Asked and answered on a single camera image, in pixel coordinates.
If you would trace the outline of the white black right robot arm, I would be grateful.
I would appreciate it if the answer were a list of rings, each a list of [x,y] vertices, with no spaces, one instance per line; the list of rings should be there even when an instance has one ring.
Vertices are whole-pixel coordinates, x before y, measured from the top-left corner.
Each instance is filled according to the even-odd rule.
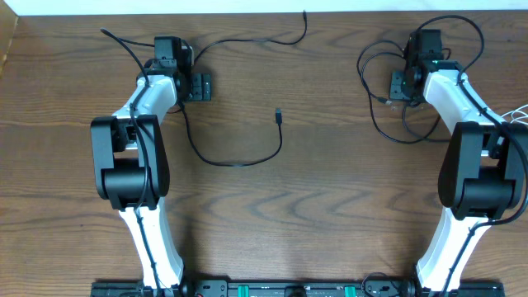
[[[504,224],[508,209],[526,208],[527,128],[507,123],[472,88],[463,67],[445,59],[439,30],[418,29],[404,49],[402,72],[392,77],[391,96],[432,105],[450,131],[438,177],[441,219],[417,261],[409,296],[477,296],[490,285],[460,284],[479,239]]]

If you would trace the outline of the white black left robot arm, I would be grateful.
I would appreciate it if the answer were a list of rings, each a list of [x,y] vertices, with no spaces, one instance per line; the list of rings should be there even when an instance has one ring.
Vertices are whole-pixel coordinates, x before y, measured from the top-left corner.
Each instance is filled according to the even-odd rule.
[[[191,95],[193,49],[174,36],[158,36],[152,46],[154,57],[139,66],[130,99],[90,126],[97,192],[128,226],[143,278],[94,282],[93,296],[196,295],[166,216],[170,172],[160,129],[171,108]]]

